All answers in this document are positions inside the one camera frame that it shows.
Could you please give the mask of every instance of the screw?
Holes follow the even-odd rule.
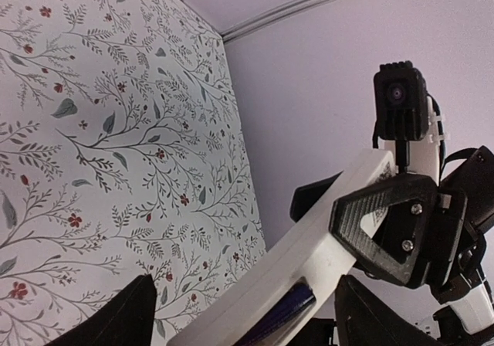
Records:
[[[401,248],[405,251],[405,252],[410,252],[413,250],[414,248],[414,243],[410,240],[410,239],[406,239],[404,240],[403,242],[401,242]]]
[[[422,210],[422,205],[420,203],[415,203],[412,207],[411,207],[411,214],[412,215],[420,215],[423,210]]]

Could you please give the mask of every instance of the curtain rail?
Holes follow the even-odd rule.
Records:
[[[336,0],[293,0],[291,2],[287,2],[286,4],[273,8],[267,12],[263,12],[254,18],[248,19],[238,25],[234,25],[230,29],[222,32],[221,35],[223,37],[223,42],[225,44],[233,42],[274,23],[287,19],[290,16],[333,1]]]

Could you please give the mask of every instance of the wallpaper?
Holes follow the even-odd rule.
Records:
[[[142,273],[163,345],[263,254],[222,41],[179,0],[0,0],[0,88],[0,345]]]

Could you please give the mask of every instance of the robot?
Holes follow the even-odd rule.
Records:
[[[494,338],[481,266],[494,225],[494,154],[481,147],[445,157],[439,105],[411,62],[382,65],[374,91],[373,148],[338,175],[298,188],[294,227],[169,346],[287,345],[333,293],[343,346]],[[434,315],[441,337],[406,323],[348,275],[352,267],[398,286],[429,286],[445,305]]]

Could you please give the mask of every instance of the blue component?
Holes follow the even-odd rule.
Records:
[[[279,330],[316,302],[313,291],[304,283],[295,284],[234,346],[253,346]]]

